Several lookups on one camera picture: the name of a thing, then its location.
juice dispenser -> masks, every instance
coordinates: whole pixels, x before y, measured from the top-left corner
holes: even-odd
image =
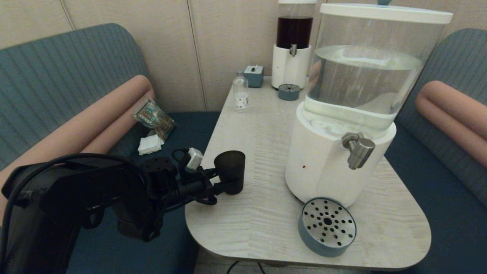
[[[304,88],[311,56],[309,38],[316,0],[279,0],[277,41],[272,59],[275,88],[293,84]]]
[[[353,204],[396,133],[394,118],[452,13],[322,4],[286,182],[303,202]]]

metal drip tray grate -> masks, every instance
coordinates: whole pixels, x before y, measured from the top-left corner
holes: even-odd
[[[304,243],[315,253],[335,257],[345,252],[355,240],[356,225],[350,213],[328,198],[313,198],[301,212],[299,232]]]

water dispenser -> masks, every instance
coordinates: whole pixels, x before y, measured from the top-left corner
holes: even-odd
[[[322,4],[320,12],[285,177],[303,202],[323,196],[348,207],[394,138],[394,118],[453,14],[367,4]]]

dark plastic cup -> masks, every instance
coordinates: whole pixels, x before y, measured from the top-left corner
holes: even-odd
[[[244,189],[245,154],[243,152],[225,151],[216,156],[214,164],[220,182],[227,184],[225,193],[235,195]]]

dark red juice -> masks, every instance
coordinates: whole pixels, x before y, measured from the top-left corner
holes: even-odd
[[[299,49],[307,48],[312,25],[312,17],[279,17],[277,21],[277,46],[288,49],[291,44],[297,44]]]

